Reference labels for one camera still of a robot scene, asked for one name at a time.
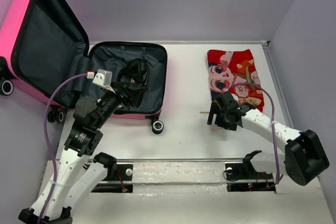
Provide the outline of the red cartoon print cloth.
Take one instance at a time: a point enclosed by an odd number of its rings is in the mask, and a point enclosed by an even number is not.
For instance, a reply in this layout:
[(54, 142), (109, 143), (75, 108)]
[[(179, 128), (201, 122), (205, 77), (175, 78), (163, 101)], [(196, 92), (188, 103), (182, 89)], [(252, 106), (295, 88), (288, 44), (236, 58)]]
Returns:
[(211, 98), (229, 91), (239, 103), (249, 103), (259, 111), (264, 108), (263, 91), (250, 49), (207, 52), (208, 82)]

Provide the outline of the pink hard-shell suitcase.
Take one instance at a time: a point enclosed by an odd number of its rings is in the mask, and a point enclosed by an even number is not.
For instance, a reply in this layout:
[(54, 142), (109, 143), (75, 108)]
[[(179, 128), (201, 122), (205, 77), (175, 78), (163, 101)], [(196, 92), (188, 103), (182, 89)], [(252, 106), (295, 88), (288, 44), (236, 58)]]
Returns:
[(1, 95), (18, 88), (47, 102), (54, 97), (49, 122), (62, 122), (61, 108), (72, 109), (80, 97), (104, 92), (81, 75), (99, 69), (118, 73), (136, 58), (150, 67), (147, 91), (138, 108), (119, 106), (117, 118), (149, 119), (152, 131), (164, 129), (162, 110), (167, 51), (158, 44), (104, 41), (89, 45), (89, 38), (66, 0), (12, 0), (1, 26)]

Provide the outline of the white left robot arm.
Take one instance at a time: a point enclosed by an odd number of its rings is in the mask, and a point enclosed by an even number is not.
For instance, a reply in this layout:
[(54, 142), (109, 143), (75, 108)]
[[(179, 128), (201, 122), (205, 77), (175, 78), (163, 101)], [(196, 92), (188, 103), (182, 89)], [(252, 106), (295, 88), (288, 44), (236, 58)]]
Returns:
[(95, 186), (115, 176), (117, 160), (106, 153), (94, 156), (85, 173), (79, 173), (102, 139), (100, 129), (107, 119), (120, 105), (139, 107), (146, 87), (117, 82), (104, 88), (101, 99), (87, 95), (77, 101), (75, 121), (61, 158), (53, 162), (53, 176), (38, 199), (20, 212), (18, 218), (23, 223), (72, 223), (72, 213)]

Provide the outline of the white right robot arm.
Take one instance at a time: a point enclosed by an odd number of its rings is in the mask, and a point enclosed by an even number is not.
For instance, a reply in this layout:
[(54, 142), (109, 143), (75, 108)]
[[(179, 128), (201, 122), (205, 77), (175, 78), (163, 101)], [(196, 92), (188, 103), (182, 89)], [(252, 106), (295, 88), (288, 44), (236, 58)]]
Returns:
[(255, 150), (246, 154), (241, 171), (248, 178), (259, 173), (283, 175), (305, 186), (329, 168), (330, 162), (318, 135), (280, 124), (249, 103), (238, 103), (229, 91), (218, 95), (211, 104), (208, 121), (226, 130), (238, 127), (258, 134), (273, 144), (273, 153)]

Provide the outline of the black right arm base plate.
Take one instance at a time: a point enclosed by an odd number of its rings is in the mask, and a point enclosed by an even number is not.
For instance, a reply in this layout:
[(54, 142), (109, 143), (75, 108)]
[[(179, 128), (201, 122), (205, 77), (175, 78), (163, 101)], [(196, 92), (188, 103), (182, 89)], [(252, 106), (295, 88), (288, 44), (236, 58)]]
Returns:
[(226, 163), (222, 173), (228, 192), (276, 192), (275, 179), (265, 172), (246, 171), (243, 163)]

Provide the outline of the aluminium mounting rail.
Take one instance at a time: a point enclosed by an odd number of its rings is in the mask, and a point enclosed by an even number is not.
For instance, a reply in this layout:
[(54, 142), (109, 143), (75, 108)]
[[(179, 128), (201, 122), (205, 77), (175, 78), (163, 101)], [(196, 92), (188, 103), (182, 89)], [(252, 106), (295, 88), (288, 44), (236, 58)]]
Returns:
[(135, 162), (240, 162), (243, 158), (149, 158), (149, 159), (118, 159), (118, 163)]

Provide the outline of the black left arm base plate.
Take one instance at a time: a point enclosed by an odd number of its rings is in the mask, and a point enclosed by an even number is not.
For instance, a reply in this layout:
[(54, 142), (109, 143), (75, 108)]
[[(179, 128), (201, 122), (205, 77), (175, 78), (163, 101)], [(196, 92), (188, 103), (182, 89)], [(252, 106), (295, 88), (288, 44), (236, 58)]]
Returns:
[(132, 193), (133, 192), (133, 164), (117, 163), (115, 171), (108, 171), (108, 175), (99, 182), (92, 193)]

